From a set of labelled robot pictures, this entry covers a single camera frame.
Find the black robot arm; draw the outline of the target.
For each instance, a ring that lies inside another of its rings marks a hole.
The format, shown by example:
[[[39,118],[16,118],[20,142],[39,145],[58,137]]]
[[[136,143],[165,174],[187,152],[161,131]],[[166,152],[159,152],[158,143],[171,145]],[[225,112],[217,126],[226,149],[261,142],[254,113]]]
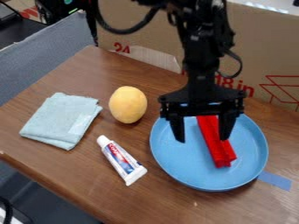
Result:
[[[245,112],[242,90],[217,84],[221,58],[239,56],[230,50],[235,32],[230,28],[226,0],[135,0],[139,4],[167,11],[177,27],[185,51],[183,69],[189,80],[185,87],[159,96],[161,117],[173,128],[179,142],[185,142],[185,118],[217,116],[219,139],[230,138],[239,115]]]

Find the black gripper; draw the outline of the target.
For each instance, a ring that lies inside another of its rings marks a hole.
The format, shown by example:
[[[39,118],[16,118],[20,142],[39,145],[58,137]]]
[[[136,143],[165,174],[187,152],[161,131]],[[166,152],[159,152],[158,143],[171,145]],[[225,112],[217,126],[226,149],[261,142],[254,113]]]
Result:
[[[174,137],[185,142],[186,116],[219,116],[219,139],[230,138],[237,118],[245,113],[242,90],[222,87],[215,83],[215,73],[191,70],[187,73],[186,85],[159,96],[161,117],[170,120]]]

